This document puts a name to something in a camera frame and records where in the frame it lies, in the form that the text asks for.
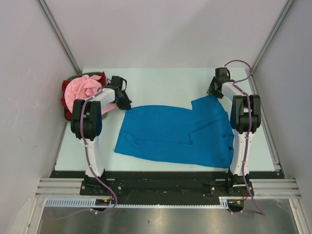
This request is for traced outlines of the blue t shirt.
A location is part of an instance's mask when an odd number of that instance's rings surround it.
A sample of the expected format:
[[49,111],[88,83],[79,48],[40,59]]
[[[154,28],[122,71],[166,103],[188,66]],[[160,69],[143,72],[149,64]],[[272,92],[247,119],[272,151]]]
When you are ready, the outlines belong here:
[[126,111],[115,152],[144,160],[229,168],[234,134],[228,113],[214,96],[192,109],[145,105]]

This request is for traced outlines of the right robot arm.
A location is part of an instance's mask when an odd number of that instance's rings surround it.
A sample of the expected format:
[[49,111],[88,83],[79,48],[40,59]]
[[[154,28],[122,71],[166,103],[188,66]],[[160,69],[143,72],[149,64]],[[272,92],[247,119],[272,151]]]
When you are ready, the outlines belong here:
[[215,69],[215,75],[207,94],[232,102],[230,125],[234,131],[234,154],[228,170],[229,180],[225,191],[237,195],[242,188],[250,190],[249,166],[250,146],[254,134],[261,124],[260,96],[249,95],[231,79],[226,67]]

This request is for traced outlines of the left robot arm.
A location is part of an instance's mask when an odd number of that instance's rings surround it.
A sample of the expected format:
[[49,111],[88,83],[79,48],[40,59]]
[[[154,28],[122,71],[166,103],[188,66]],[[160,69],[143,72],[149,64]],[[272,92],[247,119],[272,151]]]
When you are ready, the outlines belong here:
[[98,137],[102,131],[102,110],[105,113],[118,108],[130,110],[131,101],[126,94],[127,81],[119,76],[112,76],[108,84],[96,85],[89,79],[78,93],[81,97],[73,101],[71,131],[78,138],[86,154],[86,175],[101,177],[105,171],[104,160],[100,156]]

